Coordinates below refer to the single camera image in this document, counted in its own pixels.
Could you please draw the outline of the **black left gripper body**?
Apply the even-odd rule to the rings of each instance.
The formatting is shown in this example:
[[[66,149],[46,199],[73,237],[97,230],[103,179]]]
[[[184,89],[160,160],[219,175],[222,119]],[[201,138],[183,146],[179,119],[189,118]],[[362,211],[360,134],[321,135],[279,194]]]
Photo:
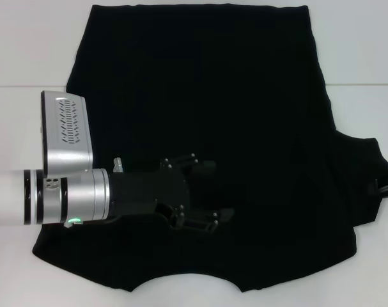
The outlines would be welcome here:
[[[191,168],[191,156],[161,159],[153,172],[113,172],[109,175],[109,217],[158,214],[170,227],[185,224],[190,208],[185,175]]]

